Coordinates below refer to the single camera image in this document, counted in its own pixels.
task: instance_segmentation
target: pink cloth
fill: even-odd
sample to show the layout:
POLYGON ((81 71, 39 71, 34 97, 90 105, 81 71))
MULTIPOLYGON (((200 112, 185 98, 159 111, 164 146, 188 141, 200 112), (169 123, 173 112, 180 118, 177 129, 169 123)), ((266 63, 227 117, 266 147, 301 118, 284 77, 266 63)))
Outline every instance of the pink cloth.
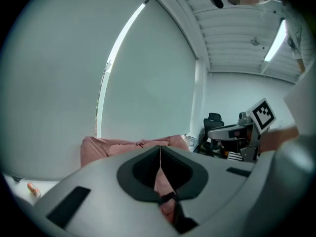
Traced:
MULTIPOLYGON (((186 142, 182 139, 180 135, 165 137, 156 140, 140 140, 137 142, 85 137, 80 148, 81 167, 84 167, 90 162, 98 159, 124 154, 133 150, 153 146, 173 146, 182 150, 189 151, 186 142)), ((174 191, 161 168, 159 168, 157 172, 154 190, 160 196, 174 191)), ((170 223, 173 222, 174 206, 175 201, 173 199, 160 206, 162 213, 170 223)))

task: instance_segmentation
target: ceiling light fixture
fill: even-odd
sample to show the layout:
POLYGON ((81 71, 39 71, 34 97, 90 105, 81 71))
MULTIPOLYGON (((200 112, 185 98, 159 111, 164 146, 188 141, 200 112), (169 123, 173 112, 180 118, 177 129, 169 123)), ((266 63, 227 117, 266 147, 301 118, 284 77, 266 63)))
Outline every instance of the ceiling light fixture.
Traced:
POLYGON ((278 51, 278 49, 282 45, 285 37, 286 37, 285 19, 282 18, 280 26, 277 30, 276 37, 275 37, 272 45, 270 46, 268 53, 266 54, 266 56, 264 58, 265 61, 270 62, 272 60, 272 58, 274 57, 274 55, 276 54, 276 52, 278 51))

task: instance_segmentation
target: black office chair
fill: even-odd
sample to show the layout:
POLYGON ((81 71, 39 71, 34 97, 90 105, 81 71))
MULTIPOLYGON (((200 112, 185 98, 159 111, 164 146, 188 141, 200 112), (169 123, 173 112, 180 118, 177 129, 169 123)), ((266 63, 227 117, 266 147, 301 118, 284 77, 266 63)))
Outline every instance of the black office chair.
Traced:
POLYGON ((209 153, 212 155, 213 150, 221 149, 221 146, 218 145, 218 141, 211 140, 211 143, 207 141, 208 136, 207 132, 210 129, 218 128, 224 126, 224 122, 222 121, 221 115, 218 113, 209 113, 208 118, 204 119, 204 136, 200 143, 199 150, 205 153, 209 153))

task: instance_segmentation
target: person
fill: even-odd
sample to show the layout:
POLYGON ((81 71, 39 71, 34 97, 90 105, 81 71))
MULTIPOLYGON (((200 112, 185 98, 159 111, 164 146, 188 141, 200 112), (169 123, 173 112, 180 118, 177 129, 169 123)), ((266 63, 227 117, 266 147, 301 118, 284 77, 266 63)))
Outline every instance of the person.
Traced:
MULTIPOLYGON (((234 0, 236 4, 255 5, 270 0, 234 0)), ((297 60, 301 73, 304 74, 316 59, 316 46, 313 34, 303 16, 295 10, 287 0, 276 0, 283 4, 288 43, 291 47, 293 58, 297 60)), ((272 129, 263 134, 259 144, 259 152, 277 150, 285 141, 299 136, 296 126, 286 129, 272 129)))

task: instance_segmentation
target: orange object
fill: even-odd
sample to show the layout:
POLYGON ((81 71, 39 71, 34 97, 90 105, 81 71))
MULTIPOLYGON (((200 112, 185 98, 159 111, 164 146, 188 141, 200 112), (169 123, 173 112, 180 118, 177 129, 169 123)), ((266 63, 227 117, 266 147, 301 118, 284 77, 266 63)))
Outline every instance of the orange object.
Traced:
POLYGON ((38 188, 36 188, 34 186, 34 184, 32 183, 28 183, 28 189, 30 190, 30 192, 36 197, 39 198, 40 197, 40 190, 38 188))

